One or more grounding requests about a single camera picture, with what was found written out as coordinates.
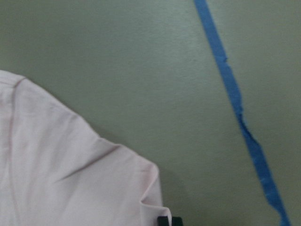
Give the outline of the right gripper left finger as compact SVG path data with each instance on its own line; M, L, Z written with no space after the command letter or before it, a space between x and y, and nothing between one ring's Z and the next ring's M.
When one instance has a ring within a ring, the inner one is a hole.
M158 226L168 226L168 216L159 216L157 217Z

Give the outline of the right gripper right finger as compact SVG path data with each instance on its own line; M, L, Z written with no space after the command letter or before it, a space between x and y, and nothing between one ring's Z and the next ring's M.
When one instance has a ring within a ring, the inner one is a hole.
M181 217L172 217L172 226L183 226Z

